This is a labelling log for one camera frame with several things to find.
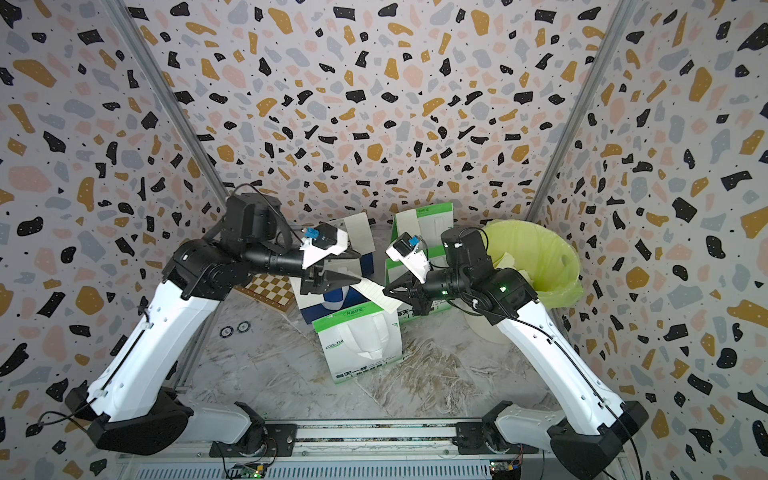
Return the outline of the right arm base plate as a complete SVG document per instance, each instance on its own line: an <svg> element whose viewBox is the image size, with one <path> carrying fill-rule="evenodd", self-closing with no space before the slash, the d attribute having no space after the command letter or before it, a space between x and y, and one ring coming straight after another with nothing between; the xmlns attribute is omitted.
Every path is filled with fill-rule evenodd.
<svg viewBox="0 0 768 480"><path fill-rule="evenodd" d="M489 422L458 422L452 443L460 455L518 455L537 454L540 450L525 444L510 443Z"/></svg>

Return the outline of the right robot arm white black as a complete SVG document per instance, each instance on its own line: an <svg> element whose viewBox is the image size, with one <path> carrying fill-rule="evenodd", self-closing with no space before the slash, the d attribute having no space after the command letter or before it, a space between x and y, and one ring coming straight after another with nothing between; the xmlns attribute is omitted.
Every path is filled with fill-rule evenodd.
<svg viewBox="0 0 768 480"><path fill-rule="evenodd" d="M560 405L557 411L540 411L503 401L481 422L458 426L459 451L514 454L529 446L552 454L578 479L605 473L648 421L645 408L622 400L599 380L519 271L494 266L485 231L452 227L440 242L447 264L434 267L419 236L402 233L394 239L387 256L407 271L385 287L385 295L416 315L427 314L438 300L463 302L519 348Z"/></svg>

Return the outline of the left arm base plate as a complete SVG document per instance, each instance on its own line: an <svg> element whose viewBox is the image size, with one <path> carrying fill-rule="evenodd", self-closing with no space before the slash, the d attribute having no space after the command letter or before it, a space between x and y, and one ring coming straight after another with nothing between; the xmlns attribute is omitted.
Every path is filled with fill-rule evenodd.
<svg viewBox="0 0 768 480"><path fill-rule="evenodd" d="M251 426L243 437L233 444L213 442L209 456L212 458L232 458L238 461L290 457L297 431L298 425L293 423L258 424Z"/></svg>

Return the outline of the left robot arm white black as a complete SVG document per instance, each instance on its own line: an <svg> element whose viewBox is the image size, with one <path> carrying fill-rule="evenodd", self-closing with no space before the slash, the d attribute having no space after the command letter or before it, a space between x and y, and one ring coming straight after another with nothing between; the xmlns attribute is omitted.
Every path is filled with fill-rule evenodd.
<svg viewBox="0 0 768 480"><path fill-rule="evenodd" d="M214 453L246 457L268 445L264 420L243 402L193 404L164 382L193 335L236 286L257 274L297 278L303 294L358 283L324 262L358 259L348 234L322 222L298 236L277 198L231 194L222 219L183 243L162 271L151 303L105 371L72 389L65 404L100 450L153 455L182 442L210 442Z"/></svg>

